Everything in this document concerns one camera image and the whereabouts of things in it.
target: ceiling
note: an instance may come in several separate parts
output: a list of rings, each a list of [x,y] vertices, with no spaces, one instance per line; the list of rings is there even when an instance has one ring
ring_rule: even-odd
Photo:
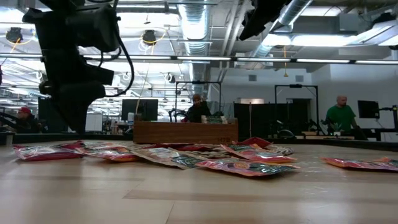
[[[19,53],[19,54],[40,54],[40,46],[38,40],[34,35],[35,27],[32,24],[23,24],[21,22],[23,11],[26,10],[24,7],[12,10],[10,6],[13,6],[17,0],[7,0],[5,3],[0,3],[3,6],[0,10],[0,53]],[[120,0],[120,5],[124,4],[124,7],[128,7],[126,4],[134,4],[137,2],[146,3],[148,1],[123,1]],[[234,41],[243,29],[243,26],[239,23],[238,13],[233,17],[232,9],[234,5],[237,5],[237,12],[243,7],[240,1],[235,0],[217,0],[212,1],[216,4],[210,6],[210,33],[205,40],[208,45],[208,55],[219,56],[220,51],[223,48],[223,43],[228,30],[228,22],[233,20],[231,35],[227,38],[231,47],[231,55],[236,54],[250,54],[253,50],[256,50],[263,38],[261,35],[251,37],[245,41]],[[342,0],[314,0],[311,5],[303,11],[300,18],[297,20],[297,27],[299,24],[305,24],[306,20],[311,20],[313,24],[311,27],[325,26],[319,21],[336,19],[342,14],[352,14],[358,19],[358,29],[367,29],[369,26],[369,20],[374,19],[374,16],[380,15],[377,12],[380,8],[393,9],[396,0],[366,0],[366,1],[342,1]],[[37,8],[46,9],[40,2],[36,1],[35,6]],[[162,13],[119,13],[121,17],[119,22],[120,34],[122,40],[127,48],[130,55],[185,55],[185,43],[187,40],[183,36],[184,30],[181,26],[181,17],[177,14],[162,14]],[[14,45],[8,42],[5,38],[6,32],[10,27],[21,27],[22,35],[24,40],[22,44]],[[233,36],[234,29],[237,28],[237,36]],[[157,37],[157,42],[153,47],[148,47],[142,44],[141,35],[145,30],[154,30]],[[86,55],[99,55],[100,51],[95,48],[83,48],[79,47],[81,54]],[[388,47],[380,47],[377,45],[357,46],[357,47],[308,47],[308,46],[274,46],[270,51],[269,56],[273,57],[288,57],[288,58],[333,58],[333,59],[383,59],[391,54]],[[0,63],[3,63],[5,58],[0,58]],[[97,65],[98,62],[90,62],[93,65]],[[219,74],[219,63],[208,64],[211,67],[209,70],[212,74],[210,77],[214,77],[214,73]],[[295,63],[289,65],[289,69],[302,69],[303,73],[310,73],[320,68],[322,65],[319,64],[306,64],[306,63]],[[115,62],[105,62],[102,65],[103,68],[108,68],[115,71],[115,77],[113,81],[114,87],[125,88],[131,77],[130,68],[125,60],[116,60]],[[167,110],[173,108],[175,84],[169,83],[167,80],[170,75],[174,76],[177,81],[191,81],[189,63],[134,63],[135,79],[133,84],[133,90],[130,91],[128,97],[156,97],[159,98],[161,104],[167,112]],[[266,66],[265,69],[268,71],[278,71],[284,68],[284,63],[274,63],[273,65]],[[239,67],[234,65],[228,68],[228,74],[237,74]],[[8,58],[2,66],[3,70],[3,85],[0,93],[2,94],[3,101],[0,101],[0,106],[8,109],[16,108],[20,105],[28,105],[35,107],[37,106],[37,96],[40,96],[37,85],[45,78],[45,67],[44,64],[39,60],[31,60],[27,58]],[[18,89],[11,89],[7,86],[16,85],[21,86]],[[116,90],[110,88],[107,89],[108,94],[116,93]],[[189,95],[191,91],[182,91],[178,101],[181,102],[189,101]],[[99,112],[102,111],[108,114],[118,114],[120,110],[120,100],[114,99],[109,102],[109,99],[98,100],[91,107],[90,111]],[[189,103],[181,103],[179,106],[182,109],[188,108]]]

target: bald man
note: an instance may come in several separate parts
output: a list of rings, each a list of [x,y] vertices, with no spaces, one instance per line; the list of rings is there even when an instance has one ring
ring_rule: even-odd
[[[334,123],[332,128],[335,131],[349,133],[351,125],[357,128],[355,114],[351,107],[347,105],[347,96],[337,96],[337,104],[328,110],[326,118]]]

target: red cap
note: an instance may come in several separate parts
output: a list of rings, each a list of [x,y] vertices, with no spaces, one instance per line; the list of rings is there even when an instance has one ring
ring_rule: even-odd
[[[30,109],[29,108],[27,108],[27,107],[21,107],[20,109],[19,109],[19,111],[20,112],[22,112],[22,113],[27,113],[27,114],[31,114],[32,112],[30,112]]]

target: green shirt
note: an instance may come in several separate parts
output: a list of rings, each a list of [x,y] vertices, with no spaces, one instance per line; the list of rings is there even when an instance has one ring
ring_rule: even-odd
[[[351,123],[355,118],[355,114],[348,105],[342,108],[332,106],[328,110],[326,117],[335,123],[336,131],[343,130],[348,132],[351,131]]]

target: person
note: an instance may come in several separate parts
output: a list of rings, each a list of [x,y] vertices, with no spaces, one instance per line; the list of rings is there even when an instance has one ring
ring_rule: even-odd
[[[210,116],[209,107],[207,107],[207,102],[202,101],[202,97],[199,94],[193,96],[193,106],[188,109],[187,120],[191,123],[201,123],[201,117]]]
[[[28,107],[21,107],[18,110],[17,118],[19,118],[19,121],[17,121],[17,129],[15,130],[17,133],[40,132],[40,124]]]
[[[350,133],[351,126],[358,128],[355,117],[353,110],[347,105],[347,96],[337,96],[337,104],[326,114],[326,119],[331,121],[331,127],[343,133]]]

